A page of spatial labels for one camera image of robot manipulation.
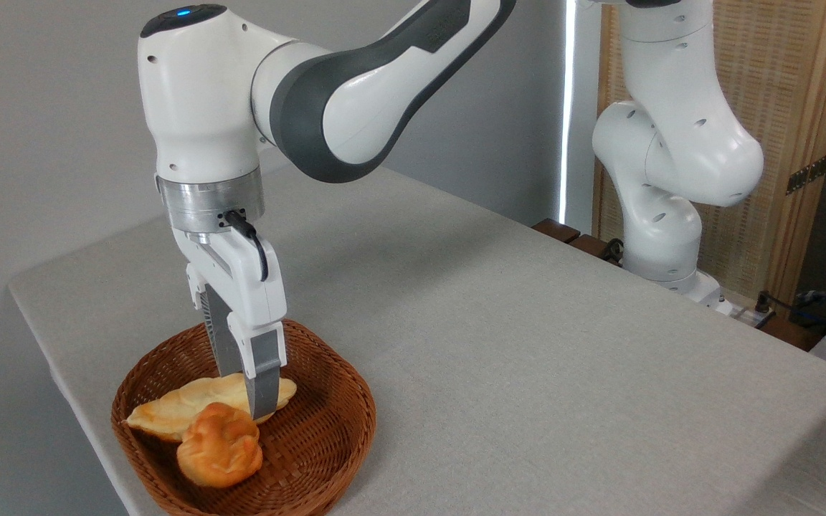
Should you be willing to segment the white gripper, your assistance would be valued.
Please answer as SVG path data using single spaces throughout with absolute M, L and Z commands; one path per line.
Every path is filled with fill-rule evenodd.
M 288 312 L 275 250 L 238 231 L 207 233 L 205 242 L 173 229 L 188 261 L 186 276 L 220 376 L 243 372 L 250 415 L 261 419 L 277 408 L 280 369 L 288 363 L 284 325 Z M 230 320 L 230 313 L 239 320 Z

